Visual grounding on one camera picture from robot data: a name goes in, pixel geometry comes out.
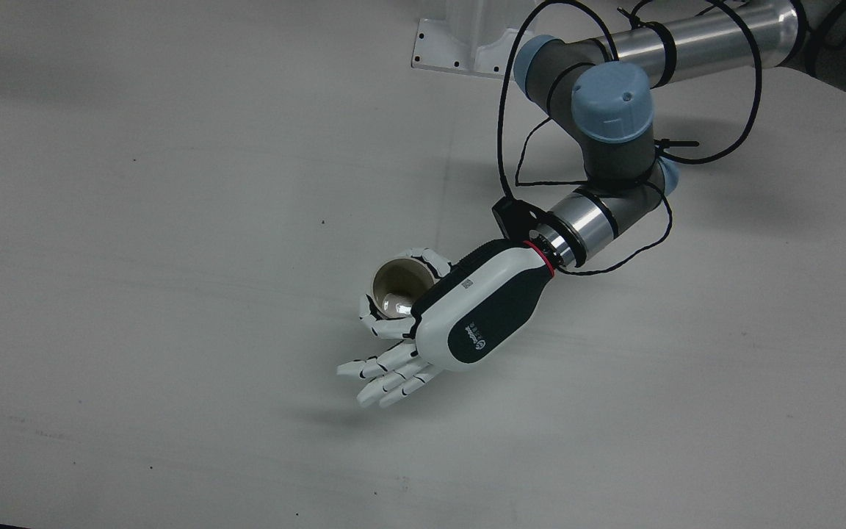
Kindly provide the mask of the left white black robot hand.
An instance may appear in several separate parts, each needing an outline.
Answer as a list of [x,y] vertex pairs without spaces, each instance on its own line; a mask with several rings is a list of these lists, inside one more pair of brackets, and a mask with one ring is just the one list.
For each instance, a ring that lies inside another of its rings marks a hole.
[[457,262],[429,248],[403,251],[380,266],[358,311],[393,345],[336,372],[365,383],[360,405],[390,406],[443,372],[484,361],[530,321],[553,277],[550,258],[530,241],[496,239]]

